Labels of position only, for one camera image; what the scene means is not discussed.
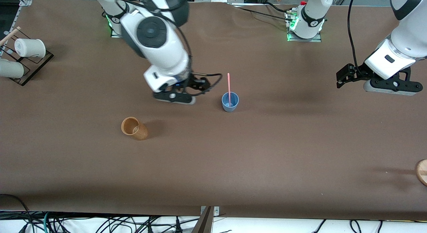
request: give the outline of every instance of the cup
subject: cup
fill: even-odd
[[[239,104],[239,96],[232,92],[231,93],[231,104],[229,103],[229,93],[225,93],[222,98],[223,108],[227,112],[233,112]]]
[[[15,40],[15,51],[25,58],[43,58],[46,55],[46,47],[40,39],[19,38]]]
[[[136,140],[144,140],[148,136],[148,129],[139,123],[135,117],[127,117],[122,122],[122,132]]]
[[[21,78],[24,75],[24,67],[19,62],[0,58],[0,76],[8,78]]]

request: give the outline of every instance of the blue cup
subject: blue cup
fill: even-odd
[[[231,93],[231,95],[232,95],[232,98],[231,98],[232,104],[231,105],[229,105],[230,103],[229,103],[229,93],[228,92],[223,95],[223,98],[221,100],[223,102],[223,108],[227,112],[233,112],[239,104],[239,96],[233,92]]]

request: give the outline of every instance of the white floor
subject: white floor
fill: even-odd
[[[197,217],[180,217],[180,221],[194,219]],[[134,221],[144,222],[147,217],[135,217]],[[104,223],[104,218],[67,220],[64,222],[70,233],[95,233],[98,227]],[[312,233],[319,226],[321,220],[309,219],[267,219],[267,218],[225,218],[216,217],[214,219],[212,233]],[[378,221],[358,221],[363,233],[377,233]],[[182,225],[183,230],[194,227],[196,221]],[[154,224],[175,224],[175,217],[165,216],[159,218]],[[1,233],[17,233],[25,225],[21,220],[0,221]],[[153,227],[154,233],[160,233],[168,227]],[[113,233],[129,233],[129,227],[119,227]],[[395,222],[385,221],[380,233],[423,233],[427,232],[427,223],[415,222]],[[31,227],[27,227],[26,233],[32,233]],[[352,233],[348,220],[327,220],[323,224],[319,233]]]

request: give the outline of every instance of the brown cup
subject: brown cup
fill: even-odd
[[[122,122],[122,131],[136,140],[146,139],[148,129],[144,124],[139,123],[135,117],[127,117]]]

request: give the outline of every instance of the round wooden object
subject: round wooden object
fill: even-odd
[[[127,117],[123,120],[122,132],[136,140],[143,140],[148,137],[147,127],[139,123],[135,117]]]
[[[427,186],[427,160],[420,160],[415,166],[417,178],[423,185]]]

